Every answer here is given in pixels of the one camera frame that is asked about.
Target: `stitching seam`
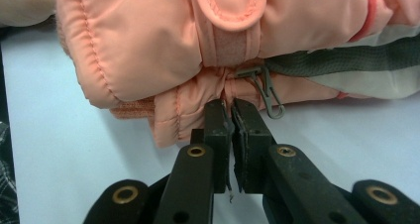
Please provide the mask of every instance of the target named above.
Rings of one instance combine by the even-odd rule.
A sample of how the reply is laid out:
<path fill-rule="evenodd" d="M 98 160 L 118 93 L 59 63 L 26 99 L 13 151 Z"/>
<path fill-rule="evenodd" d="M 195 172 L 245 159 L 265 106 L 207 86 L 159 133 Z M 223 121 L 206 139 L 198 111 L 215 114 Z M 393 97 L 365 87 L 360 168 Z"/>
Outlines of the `stitching seam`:
<path fill-rule="evenodd" d="M 212 5 L 210 0 L 207 0 L 207 3 L 210 6 L 210 9 L 213 11 L 213 13 L 218 16 L 220 19 L 224 20 L 224 21 L 228 21 L 228 22 L 243 22 L 246 19 L 248 19 L 256 10 L 257 8 L 257 0 L 253 0 L 253 5 L 251 4 L 251 2 L 248 4 L 248 8 L 247 8 L 247 12 L 243 15 L 243 16 L 239 16 L 238 18 L 232 18 L 232 17 L 227 17 L 225 15 L 222 14 L 221 10 L 219 9 L 219 7 L 217 7 L 217 4 L 215 3 L 214 6 Z"/>
<path fill-rule="evenodd" d="M 87 14 L 86 14 L 86 8 L 85 8 L 85 6 L 83 4 L 83 0 L 80 0 L 80 6 L 81 6 L 81 8 L 83 10 L 84 23 L 86 25 L 87 35 L 89 36 L 89 39 L 90 39 L 90 47 L 91 47 L 91 49 L 93 51 L 93 54 L 95 56 L 96 66 L 99 69 L 99 73 L 101 74 L 102 79 L 105 81 L 105 86 L 107 87 L 109 93 L 114 97 L 114 99 L 116 99 L 117 101 L 121 102 L 121 100 L 117 96 L 115 96 L 115 94 L 113 93 L 113 91 L 109 87 L 109 84 L 108 84 L 107 79 L 105 78 L 105 73 L 104 73 L 104 71 L 102 69 L 102 66 L 99 64 L 98 52 L 95 50 L 95 47 L 94 47 L 94 44 L 93 44 L 93 36 L 92 36 L 92 32 L 91 32 L 90 27 L 89 27 L 89 22 L 88 22 L 88 18 L 87 18 Z"/>

